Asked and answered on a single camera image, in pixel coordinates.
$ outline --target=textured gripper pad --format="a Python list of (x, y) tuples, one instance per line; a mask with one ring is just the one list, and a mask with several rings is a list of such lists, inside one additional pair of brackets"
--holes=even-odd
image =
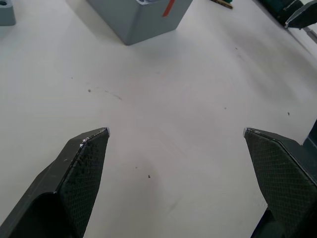
[(59, 191), (78, 238), (84, 236), (99, 190), (107, 140), (108, 137), (102, 133), (83, 145)]
[(276, 141), (247, 131), (261, 192), (287, 238), (307, 237), (316, 218), (317, 189)]

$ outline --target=red mark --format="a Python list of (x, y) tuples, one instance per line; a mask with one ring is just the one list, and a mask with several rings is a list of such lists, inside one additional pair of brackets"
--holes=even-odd
[(164, 14), (163, 14), (163, 17), (169, 15), (169, 12), (170, 12), (170, 10), (172, 9), (174, 3), (175, 3), (175, 0), (170, 0), (170, 1), (169, 1), (169, 4), (168, 4), (168, 6), (167, 6), (167, 8), (166, 8), (166, 10), (165, 10), (165, 12), (164, 12)]

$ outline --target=gray object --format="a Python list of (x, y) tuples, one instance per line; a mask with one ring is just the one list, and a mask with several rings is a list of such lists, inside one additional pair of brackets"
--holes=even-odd
[(87, 0), (126, 44), (175, 30), (193, 0)]
[(0, 0), (0, 26), (15, 25), (15, 16), (11, 0)]

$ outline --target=white table surface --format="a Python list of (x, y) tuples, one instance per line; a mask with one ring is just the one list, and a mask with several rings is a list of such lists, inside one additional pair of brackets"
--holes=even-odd
[(243, 128), (304, 141), (313, 53), (253, 1), (195, 0), (176, 31), (129, 47), (84, 0), (13, 4), (17, 25), (0, 28), (0, 223), (68, 139), (107, 126), (85, 237), (250, 237), (265, 201)]

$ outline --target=gray plastic block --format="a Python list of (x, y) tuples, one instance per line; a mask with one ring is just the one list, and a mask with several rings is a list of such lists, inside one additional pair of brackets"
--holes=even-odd
[(11, 0), (0, 0), (0, 26), (15, 25), (15, 16)]
[(126, 44), (175, 30), (193, 0), (87, 0)]

